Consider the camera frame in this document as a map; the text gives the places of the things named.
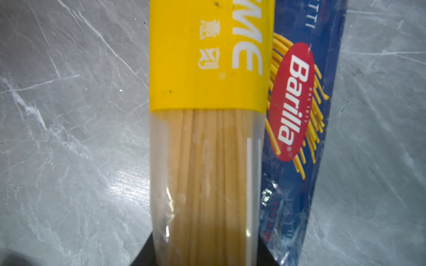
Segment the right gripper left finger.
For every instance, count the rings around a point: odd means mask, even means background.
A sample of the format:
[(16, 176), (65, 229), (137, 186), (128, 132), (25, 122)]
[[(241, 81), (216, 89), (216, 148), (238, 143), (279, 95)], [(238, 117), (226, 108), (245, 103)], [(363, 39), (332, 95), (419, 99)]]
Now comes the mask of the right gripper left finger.
[(154, 266), (154, 241), (151, 233), (131, 266)]

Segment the yellow spaghetti bag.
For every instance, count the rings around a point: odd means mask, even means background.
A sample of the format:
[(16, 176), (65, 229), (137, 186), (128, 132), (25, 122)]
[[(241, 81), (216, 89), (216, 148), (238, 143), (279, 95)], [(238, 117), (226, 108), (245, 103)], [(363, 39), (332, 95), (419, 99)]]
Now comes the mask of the yellow spaghetti bag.
[(274, 1), (151, 1), (159, 266), (254, 266)]

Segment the blue Barilla spaghetti box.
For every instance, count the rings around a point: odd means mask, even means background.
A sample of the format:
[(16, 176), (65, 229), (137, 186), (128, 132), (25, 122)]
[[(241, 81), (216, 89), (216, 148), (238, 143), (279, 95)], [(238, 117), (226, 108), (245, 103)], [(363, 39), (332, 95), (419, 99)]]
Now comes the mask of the blue Barilla spaghetti box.
[(262, 152), (259, 235), (299, 263), (323, 149), (347, 1), (277, 1)]

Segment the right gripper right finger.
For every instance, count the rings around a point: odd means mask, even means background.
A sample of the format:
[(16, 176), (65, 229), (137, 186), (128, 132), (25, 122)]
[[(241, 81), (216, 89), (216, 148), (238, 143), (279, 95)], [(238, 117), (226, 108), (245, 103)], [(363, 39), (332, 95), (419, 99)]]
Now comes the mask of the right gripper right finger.
[(261, 236), (258, 236), (257, 266), (279, 266)]

